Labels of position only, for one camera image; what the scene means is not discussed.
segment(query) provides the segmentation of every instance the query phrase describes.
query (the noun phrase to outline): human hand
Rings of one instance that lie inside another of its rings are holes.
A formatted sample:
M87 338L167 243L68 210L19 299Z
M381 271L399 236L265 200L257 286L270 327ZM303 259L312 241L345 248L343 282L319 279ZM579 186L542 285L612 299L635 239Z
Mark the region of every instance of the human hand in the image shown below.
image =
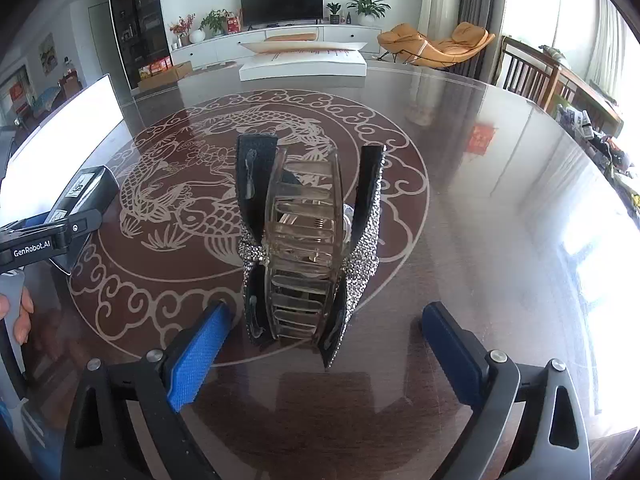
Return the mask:
M3 294L0 294L0 319L4 319L9 313L9 300ZM20 296L20 314L14 323L14 337L18 344L23 345L29 338L29 330L31 330L31 317L33 314L33 300L29 291L24 286L22 295Z

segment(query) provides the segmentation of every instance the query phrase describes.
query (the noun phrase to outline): glass table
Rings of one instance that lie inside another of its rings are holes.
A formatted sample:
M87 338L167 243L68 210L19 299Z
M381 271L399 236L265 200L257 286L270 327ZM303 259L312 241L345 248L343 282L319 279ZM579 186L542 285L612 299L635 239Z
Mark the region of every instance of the glass table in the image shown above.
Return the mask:
M35 313L25 410L47 428L53 461L90 358L164 348L220 298L234 328L181 415L222 478L428 478L471 414L420 336L423 306L440 300L486 348L564 361L592 476L612 471L640 422L640 234L624 206L535 104L460 76L368 63L366 78L251 82L227 67L122 109L85 162L120 184L100 231L70 279L47 262L26 268ZM258 349L246 336L234 147L239 132L260 131L301 156L337 147L346 202L357 147L390 148L380 268L328 371L304 344ZM130 412L138 430L142 414ZM516 404L487 478L500 473L521 412ZM148 435L138 437L165 478Z

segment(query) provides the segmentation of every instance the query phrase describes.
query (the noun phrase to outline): white cabinet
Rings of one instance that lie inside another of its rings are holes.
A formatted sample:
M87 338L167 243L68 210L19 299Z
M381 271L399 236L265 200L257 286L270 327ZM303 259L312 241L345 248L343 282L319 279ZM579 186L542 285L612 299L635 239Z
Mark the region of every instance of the white cabinet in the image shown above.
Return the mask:
M358 27L354 25L325 25L324 40L340 41L341 43L367 43L361 52L379 54L379 28Z
M214 40L218 61L229 61L239 57L252 56L251 51L242 46L242 43L257 43L264 41L266 35L263 30L230 34Z
M216 55L216 40L203 41L191 44L171 53L171 60L174 65L191 61L193 68L207 66L218 62Z
M317 34L318 41L324 41L324 27L308 26L308 27L274 27L266 30L267 38L273 36L290 36L292 34Z
M318 41L339 41L341 43L367 43L361 50L364 54L379 54L378 45L379 28L361 27L359 25L305 25L300 27L277 27L262 30L249 30L230 34L229 36L217 36L209 38L201 43L191 44L172 51L171 59L174 65L191 61L193 68L207 66L217 62L236 60L243 62L242 58L252 56L250 50L242 46L243 43L256 43L264 41L271 36L284 36L287 34L305 34L314 32L318 35Z

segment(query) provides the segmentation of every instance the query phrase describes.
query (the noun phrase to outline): blue gripper pad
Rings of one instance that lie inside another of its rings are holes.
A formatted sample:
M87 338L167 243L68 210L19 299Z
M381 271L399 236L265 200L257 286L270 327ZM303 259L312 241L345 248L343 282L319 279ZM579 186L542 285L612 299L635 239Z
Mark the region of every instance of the blue gripper pad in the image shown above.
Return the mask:
M459 402L482 406L489 367L486 350L473 333L462 330L442 303L422 311L422 336L436 355Z
M231 313L226 304L221 302L215 309L209 308L212 312L204 312L206 319L199 320L196 332L168 371L170 386L166 397L176 413L196 398L209 367L231 330Z

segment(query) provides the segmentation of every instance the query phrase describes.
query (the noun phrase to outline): door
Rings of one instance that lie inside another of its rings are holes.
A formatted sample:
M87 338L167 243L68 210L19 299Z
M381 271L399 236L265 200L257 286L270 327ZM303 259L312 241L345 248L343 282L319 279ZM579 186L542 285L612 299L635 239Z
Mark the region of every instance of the door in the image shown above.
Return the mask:
M124 106L126 103L132 102L133 98L113 33L109 3L104 2L89 7L89 22L102 74L109 74L118 104Z

